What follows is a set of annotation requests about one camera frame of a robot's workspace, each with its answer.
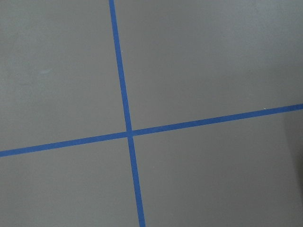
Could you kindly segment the blue horizontal floor tape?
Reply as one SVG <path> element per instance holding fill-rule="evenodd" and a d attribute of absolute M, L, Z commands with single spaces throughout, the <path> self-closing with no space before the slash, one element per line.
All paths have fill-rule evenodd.
<path fill-rule="evenodd" d="M 21 155 L 26 153 L 39 152 L 39 151 L 45 151 L 45 150 L 51 150 L 57 148 L 72 147 L 72 146 L 90 144 L 95 142 L 122 139 L 122 138 L 126 138 L 129 135 L 139 136 L 139 135 L 153 134 L 153 133 L 164 132 L 164 131 L 173 131 L 173 130 L 179 130 L 184 128 L 192 128 L 192 127 L 217 124 L 222 122 L 237 121 L 242 119 L 273 115 L 278 113 L 280 114 L 280 113 L 287 113 L 292 111 L 299 111 L 302 109 L 303 109 L 302 104 L 283 106 L 283 107 L 277 107 L 271 109 L 263 109 L 253 112 L 232 114 L 227 116 L 220 116 L 220 117 L 214 117 L 214 118 L 208 118 L 208 119 L 202 119 L 196 121 L 181 122 L 176 124 L 138 129 L 132 132 L 117 132 L 117 133 L 111 133 L 106 135 L 87 137 L 87 138 L 81 138 L 75 140 L 67 140 L 67 141 L 60 141 L 55 143 L 48 143 L 48 144 L 42 144 L 42 145 L 36 145 L 36 146 L 30 146 L 24 148 L 9 149 L 9 150 L 1 151 L 0 156 L 8 157 L 14 155 Z"/>

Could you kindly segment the blue vertical floor tape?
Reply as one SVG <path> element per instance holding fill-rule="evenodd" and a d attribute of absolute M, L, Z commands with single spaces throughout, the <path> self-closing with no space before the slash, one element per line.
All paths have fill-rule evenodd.
<path fill-rule="evenodd" d="M 119 76 L 119 84 L 120 84 L 122 103 L 123 103 L 126 137 L 127 137 L 129 155 L 130 155 L 130 164 L 131 164 L 133 184 L 134 184 L 134 194 L 135 194 L 138 222 L 139 222 L 139 226 L 144 227 L 144 226 L 146 226 L 146 222 L 145 222 L 145 216 L 144 216 L 144 210 L 143 210 L 140 179 L 139 179 L 136 152 L 135 152 L 135 146 L 134 146 L 134 135 L 133 135 L 133 129 L 132 129 L 131 115 L 130 115 L 130 110 L 129 110 L 127 88 L 126 88 L 123 59 L 122 59 L 122 51 L 121 51 L 121 47 L 120 47 L 118 24 L 117 24 L 117 18 L 116 18 L 116 8 L 115 8 L 115 2 L 113 0 L 109 1 L 109 9 L 110 9 L 110 15 L 111 15 L 113 39 L 114 39 L 114 46 L 115 46 L 115 52 L 116 52 L 116 63 L 117 63 L 117 70 L 118 70 L 118 76 Z"/>

